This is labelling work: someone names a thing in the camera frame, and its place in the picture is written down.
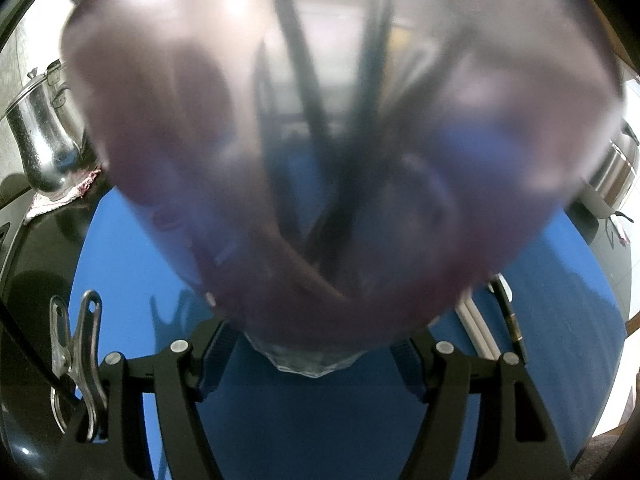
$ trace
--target stainless steel kettle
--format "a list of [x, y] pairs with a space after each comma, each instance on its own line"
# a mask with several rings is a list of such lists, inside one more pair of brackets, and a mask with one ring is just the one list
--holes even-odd
[[66, 195], [95, 167], [84, 134], [84, 119], [66, 85], [65, 64], [51, 63], [9, 104], [6, 119], [14, 134], [30, 186], [51, 200]]
[[609, 149], [598, 169], [580, 192], [579, 199], [596, 218], [620, 214], [618, 208], [633, 186], [640, 165], [640, 140], [626, 121], [610, 138]]

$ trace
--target blue table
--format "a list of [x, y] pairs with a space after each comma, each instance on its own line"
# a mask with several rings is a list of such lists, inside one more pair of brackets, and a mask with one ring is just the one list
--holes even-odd
[[[572, 461], [593, 431], [612, 385], [625, 330], [596, 259], [559, 212], [504, 271], [524, 334], [527, 366]], [[153, 354], [188, 336], [210, 316], [139, 227], [117, 190], [106, 195], [82, 248], [70, 304], [72, 326], [82, 293], [102, 296], [98, 358]], [[502, 351], [509, 335], [494, 297], [474, 299]], [[475, 355], [455, 314], [432, 330]], [[470, 398], [456, 468], [470, 462], [479, 399]], [[199, 407], [225, 480], [391, 480], [398, 477], [425, 407], [402, 384], [388, 349], [312, 380], [277, 371], [240, 338], [219, 389]], [[145, 419], [156, 478], [169, 478], [152, 395]]]

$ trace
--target metal kettle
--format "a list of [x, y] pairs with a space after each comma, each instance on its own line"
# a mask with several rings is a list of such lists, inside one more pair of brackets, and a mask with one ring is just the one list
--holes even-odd
[[29, 73], [25, 85], [5, 112], [30, 186], [58, 200], [80, 184], [96, 158], [84, 134], [84, 119], [66, 85], [59, 59], [45, 73]]
[[640, 165], [640, 140], [626, 121], [610, 138], [600, 166], [580, 192], [579, 199], [596, 218], [620, 214], [618, 208], [633, 186]]

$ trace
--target black clamp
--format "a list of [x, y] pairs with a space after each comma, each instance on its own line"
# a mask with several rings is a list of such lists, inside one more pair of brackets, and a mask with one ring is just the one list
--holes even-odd
[[[87, 441], [84, 403], [71, 418], [52, 480], [152, 479], [142, 393], [154, 393], [164, 452], [175, 480], [223, 480], [196, 402], [216, 389], [238, 332], [221, 319], [201, 322], [190, 340], [153, 356], [105, 357], [106, 439]], [[410, 391], [428, 409], [400, 480], [447, 480], [453, 470], [469, 394], [481, 394], [470, 480], [563, 480], [569, 468], [542, 400], [519, 357], [469, 357], [425, 331], [392, 348]]]

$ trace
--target black cable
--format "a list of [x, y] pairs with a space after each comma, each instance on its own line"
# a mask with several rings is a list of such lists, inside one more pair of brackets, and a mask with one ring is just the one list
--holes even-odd
[[370, 0], [365, 16], [353, 109], [346, 125], [346, 142], [338, 168], [337, 196], [313, 225], [304, 255], [320, 263], [320, 273], [331, 280], [340, 248], [351, 236], [353, 216], [362, 203], [362, 181], [367, 161], [375, 151], [376, 121], [386, 50], [393, 21], [394, 0]]
[[0, 300], [0, 324], [4, 327], [11, 340], [18, 346], [28, 362], [33, 365], [47, 383], [58, 393], [60, 397], [69, 402], [73, 407], [78, 404], [78, 398], [69, 392], [57, 378], [50, 367], [44, 363], [38, 353], [33, 349], [28, 339], [15, 322], [6, 305]]
[[511, 345], [513, 346], [513, 351], [518, 355], [518, 357], [524, 364], [527, 364], [527, 362], [529, 362], [529, 357], [527, 356], [527, 349], [524, 346], [522, 331], [520, 330], [520, 325], [518, 323], [518, 319], [516, 318], [516, 313], [513, 311], [513, 305], [511, 304], [511, 301], [509, 301], [507, 291], [504, 290], [504, 286], [502, 285], [500, 277], [494, 277], [491, 280], [491, 286], [494, 288], [495, 298], [496, 300], [498, 300], [498, 305], [500, 305], [502, 317], [504, 318], [504, 322], [507, 325], [507, 330], [509, 330], [509, 336], [511, 337]]
[[287, 168], [287, 152], [282, 139], [282, 124], [278, 118], [276, 95], [264, 42], [256, 56], [255, 102], [260, 142], [264, 151], [264, 169], [269, 177], [280, 234], [289, 244], [297, 247], [300, 243], [300, 226], [296, 216], [294, 193]]
[[316, 151], [320, 171], [322, 176], [330, 182], [334, 174], [335, 150], [329, 131], [329, 119], [322, 102], [320, 81], [306, 42], [302, 21], [294, 0], [274, 0], [273, 4], [293, 66], [302, 111]]

